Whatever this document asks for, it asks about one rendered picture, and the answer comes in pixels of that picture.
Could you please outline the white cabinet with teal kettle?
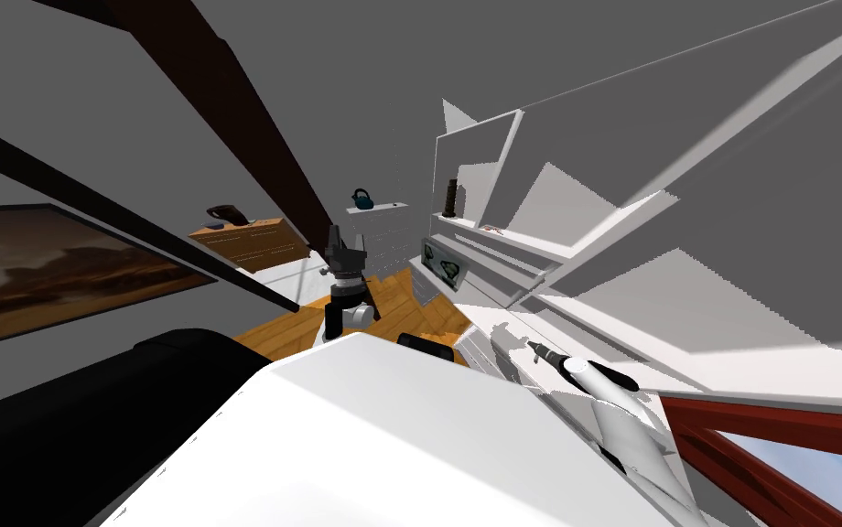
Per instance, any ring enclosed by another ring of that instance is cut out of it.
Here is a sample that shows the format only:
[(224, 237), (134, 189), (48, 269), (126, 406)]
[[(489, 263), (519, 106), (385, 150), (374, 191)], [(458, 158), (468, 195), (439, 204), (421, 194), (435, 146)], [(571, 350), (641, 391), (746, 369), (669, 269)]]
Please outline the white cabinet with teal kettle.
[(363, 188), (356, 188), (351, 198), (354, 206), (347, 209), (349, 218), (355, 232), (363, 236), (367, 252), (364, 275), (382, 281), (405, 269), (414, 248), (408, 204), (376, 204)]

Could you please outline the wooden dresser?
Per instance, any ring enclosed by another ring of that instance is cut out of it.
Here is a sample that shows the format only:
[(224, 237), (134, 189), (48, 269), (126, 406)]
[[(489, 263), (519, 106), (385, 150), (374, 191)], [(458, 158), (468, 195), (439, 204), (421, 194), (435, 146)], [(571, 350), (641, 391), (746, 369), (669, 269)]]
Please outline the wooden dresser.
[(233, 205), (207, 211), (213, 218), (189, 237), (249, 273), (307, 259), (308, 244), (286, 220), (248, 220)]

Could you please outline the white shelf unit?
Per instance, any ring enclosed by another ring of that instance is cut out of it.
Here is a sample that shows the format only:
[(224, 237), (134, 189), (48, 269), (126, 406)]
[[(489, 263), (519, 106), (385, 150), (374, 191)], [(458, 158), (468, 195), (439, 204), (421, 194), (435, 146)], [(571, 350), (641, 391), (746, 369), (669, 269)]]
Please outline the white shelf unit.
[(643, 185), (606, 198), (587, 140), (555, 142), (515, 110), (437, 138), (430, 235), (470, 265), (469, 281), (501, 307), (543, 290), (670, 208)]

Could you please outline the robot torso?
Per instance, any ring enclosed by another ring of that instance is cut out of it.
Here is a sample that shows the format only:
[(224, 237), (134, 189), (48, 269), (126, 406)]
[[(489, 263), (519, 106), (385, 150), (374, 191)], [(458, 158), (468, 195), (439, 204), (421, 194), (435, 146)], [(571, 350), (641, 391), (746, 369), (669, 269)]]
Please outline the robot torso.
[(268, 365), (101, 527), (680, 527), (522, 385), (356, 333)]

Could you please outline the small framed picture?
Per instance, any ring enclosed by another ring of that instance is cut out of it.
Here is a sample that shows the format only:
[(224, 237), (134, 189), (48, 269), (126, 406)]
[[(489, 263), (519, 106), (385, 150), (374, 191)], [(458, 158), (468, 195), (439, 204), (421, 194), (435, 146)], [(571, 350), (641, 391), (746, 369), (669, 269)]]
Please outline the small framed picture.
[(422, 239), (421, 264), (453, 291), (458, 291), (470, 269), (469, 262), (445, 243)]

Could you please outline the red framed window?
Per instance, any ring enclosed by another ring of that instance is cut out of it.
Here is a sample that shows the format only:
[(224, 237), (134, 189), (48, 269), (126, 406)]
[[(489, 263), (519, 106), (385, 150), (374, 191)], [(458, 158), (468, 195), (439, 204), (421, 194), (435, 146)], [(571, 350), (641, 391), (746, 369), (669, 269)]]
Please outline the red framed window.
[(664, 397), (682, 459), (767, 527), (842, 527), (842, 414)]

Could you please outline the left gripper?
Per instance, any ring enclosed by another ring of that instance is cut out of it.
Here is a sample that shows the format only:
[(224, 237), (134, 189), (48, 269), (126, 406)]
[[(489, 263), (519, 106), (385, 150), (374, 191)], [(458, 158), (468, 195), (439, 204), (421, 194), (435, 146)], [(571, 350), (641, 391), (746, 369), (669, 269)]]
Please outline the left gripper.
[(329, 227), (329, 248), (325, 252), (328, 271), (334, 276), (359, 276), (365, 269), (367, 252), (363, 234), (356, 234), (354, 249), (342, 247), (340, 226)]

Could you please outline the brown landscape painting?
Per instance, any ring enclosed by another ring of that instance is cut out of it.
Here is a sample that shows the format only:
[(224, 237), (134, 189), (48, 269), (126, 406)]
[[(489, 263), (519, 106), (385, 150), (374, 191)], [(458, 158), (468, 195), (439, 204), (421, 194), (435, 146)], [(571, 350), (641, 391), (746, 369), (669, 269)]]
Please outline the brown landscape painting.
[(0, 340), (214, 281), (57, 205), (0, 206)]

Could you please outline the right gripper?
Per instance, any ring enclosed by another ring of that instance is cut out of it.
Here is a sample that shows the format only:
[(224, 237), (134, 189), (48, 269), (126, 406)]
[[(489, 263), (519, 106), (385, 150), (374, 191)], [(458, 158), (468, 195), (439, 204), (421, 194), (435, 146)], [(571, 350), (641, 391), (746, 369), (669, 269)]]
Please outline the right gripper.
[(563, 364), (570, 359), (570, 355), (551, 350), (540, 342), (529, 340), (527, 345), (533, 350), (535, 364), (537, 364), (540, 360), (544, 361), (555, 371), (562, 371)]

